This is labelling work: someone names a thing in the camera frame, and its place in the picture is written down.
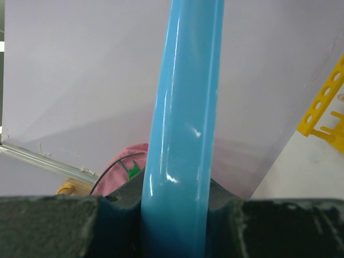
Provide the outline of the blue plastic bin lid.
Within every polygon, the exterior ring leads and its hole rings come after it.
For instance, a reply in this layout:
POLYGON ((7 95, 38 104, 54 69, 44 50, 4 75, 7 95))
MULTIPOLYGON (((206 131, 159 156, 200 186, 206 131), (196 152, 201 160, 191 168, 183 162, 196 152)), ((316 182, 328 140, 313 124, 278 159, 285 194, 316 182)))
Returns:
POLYGON ((203 257, 223 1, 172 1, 141 199, 144 257, 203 257))

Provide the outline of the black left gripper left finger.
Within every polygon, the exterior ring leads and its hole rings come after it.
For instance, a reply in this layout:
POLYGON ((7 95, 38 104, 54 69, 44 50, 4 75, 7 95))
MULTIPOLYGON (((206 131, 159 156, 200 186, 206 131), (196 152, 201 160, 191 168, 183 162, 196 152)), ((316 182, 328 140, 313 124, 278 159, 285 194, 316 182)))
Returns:
POLYGON ((143 178, 106 197, 2 197, 1 257, 141 257, 143 178))

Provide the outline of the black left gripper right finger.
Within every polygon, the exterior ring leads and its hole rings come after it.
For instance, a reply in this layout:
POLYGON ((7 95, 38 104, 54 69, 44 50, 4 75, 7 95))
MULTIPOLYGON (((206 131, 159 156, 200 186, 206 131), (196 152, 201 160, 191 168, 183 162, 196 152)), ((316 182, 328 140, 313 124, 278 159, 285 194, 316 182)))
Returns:
POLYGON ((343 257, 340 199, 243 199, 210 183, 206 257, 343 257))

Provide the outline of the yellow test tube rack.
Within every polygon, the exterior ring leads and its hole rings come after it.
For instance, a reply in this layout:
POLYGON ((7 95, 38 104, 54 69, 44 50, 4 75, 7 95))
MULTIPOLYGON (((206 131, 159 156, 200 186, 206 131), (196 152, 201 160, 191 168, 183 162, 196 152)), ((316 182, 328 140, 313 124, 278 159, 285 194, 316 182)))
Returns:
POLYGON ((343 56, 321 87, 296 130, 324 140, 343 154, 343 56))

